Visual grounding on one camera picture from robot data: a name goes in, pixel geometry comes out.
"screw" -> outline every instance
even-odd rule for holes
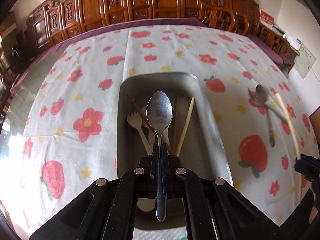
[[[222,186],[224,184],[224,179],[222,178],[216,178],[214,180],[215,184],[219,185],[219,186]]]
[[[135,168],[135,169],[134,169],[134,173],[135,173],[135,174],[142,174],[142,173],[144,173],[144,169],[143,169],[143,168],[140,168],[140,167]]]
[[[186,171],[185,168],[177,168],[176,172],[177,172],[178,174],[185,174],[187,171]]]
[[[96,185],[97,186],[103,186],[103,185],[105,185],[106,184],[106,180],[105,179],[97,179],[97,181],[96,181]]]

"tablecloth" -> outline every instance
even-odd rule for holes
[[[9,212],[21,214],[26,232],[37,230],[95,179],[117,178],[121,83],[133,75],[167,71],[198,77],[219,127],[235,188],[276,224],[285,221],[299,202],[292,136],[271,113],[276,146],[270,146],[265,108],[252,103],[247,89],[254,94],[262,84],[270,91],[268,103],[275,107],[274,94],[280,92],[299,133],[300,150],[316,156],[313,129],[291,84],[244,36],[162,25],[74,43],[50,70],[27,119],[24,145],[0,163],[10,165],[5,174],[0,167],[0,198]],[[303,179],[303,195],[306,184]],[[141,238],[139,232],[144,234],[136,230],[135,239]],[[156,235],[174,240],[186,236],[185,228],[170,232]]]

